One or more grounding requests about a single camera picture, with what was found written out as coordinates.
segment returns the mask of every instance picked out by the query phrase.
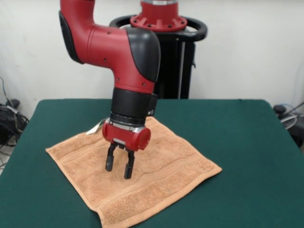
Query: metal ring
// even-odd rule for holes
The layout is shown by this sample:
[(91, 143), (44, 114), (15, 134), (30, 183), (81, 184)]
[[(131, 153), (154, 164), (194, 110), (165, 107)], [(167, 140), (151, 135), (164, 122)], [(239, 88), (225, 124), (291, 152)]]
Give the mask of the metal ring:
[(166, 6), (166, 5), (172, 5), (175, 3), (178, 3), (179, 0), (142, 0), (145, 3), (149, 3), (156, 6)]

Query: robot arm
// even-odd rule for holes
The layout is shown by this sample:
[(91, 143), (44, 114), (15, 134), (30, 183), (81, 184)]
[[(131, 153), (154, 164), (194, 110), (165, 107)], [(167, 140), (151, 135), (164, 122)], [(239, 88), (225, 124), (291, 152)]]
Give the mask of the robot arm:
[(160, 67), (160, 44), (148, 30), (95, 24), (94, 4), (94, 0), (61, 0), (60, 24), (74, 61), (114, 73), (111, 115), (103, 125), (103, 135), (111, 143), (106, 169), (112, 170), (116, 146), (124, 148), (129, 156), (124, 177), (129, 179), (134, 151), (145, 149), (151, 137), (144, 125), (156, 106), (153, 90)]

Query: green tablecloth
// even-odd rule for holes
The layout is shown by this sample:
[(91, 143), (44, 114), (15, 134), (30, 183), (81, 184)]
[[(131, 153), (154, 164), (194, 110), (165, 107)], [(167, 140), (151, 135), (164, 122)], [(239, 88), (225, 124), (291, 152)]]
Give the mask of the green tablecloth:
[[(39, 103), (0, 176), (0, 228), (100, 228), (45, 149), (89, 130), (110, 103)], [(304, 157), (268, 103), (160, 100), (156, 118), (223, 172), (136, 227), (304, 227)]]

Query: black handle ring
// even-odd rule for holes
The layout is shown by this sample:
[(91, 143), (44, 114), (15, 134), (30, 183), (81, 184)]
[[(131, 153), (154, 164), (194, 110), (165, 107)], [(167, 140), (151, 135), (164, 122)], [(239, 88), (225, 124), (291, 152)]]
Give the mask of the black handle ring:
[[(128, 15), (128, 16), (122, 16), (116, 18), (111, 21), (110, 26), (120, 28), (122, 26), (129, 25), (130, 19), (133, 16), (134, 15)], [(163, 40), (163, 39), (174, 38), (182, 42), (195, 42), (206, 38), (208, 33), (208, 28), (203, 22), (194, 18), (188, 18), (188, 17), (184, 17), (184, 18), (187, 19), (188, 21), (187, 26), (192, 27), (197, 31), (190, 32), (190, 31), (182, 30), (175, 32), (155, 32), (155, 33), (157, 34), (159, 39)]]

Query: orange towel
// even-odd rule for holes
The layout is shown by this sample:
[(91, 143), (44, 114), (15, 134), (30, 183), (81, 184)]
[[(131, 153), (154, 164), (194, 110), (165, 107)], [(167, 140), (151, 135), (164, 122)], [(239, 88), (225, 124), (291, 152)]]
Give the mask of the orange towel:
[(127, 152), (114, 151), (113, 171), (105, 170), (109, 143), (101, 128), (47, 149), (103, 228), (140, 223), (178, 201), (222, 169), (156, 119), (147, 118), (150, 144), (135, 153), (132, 178), (124, 179)]

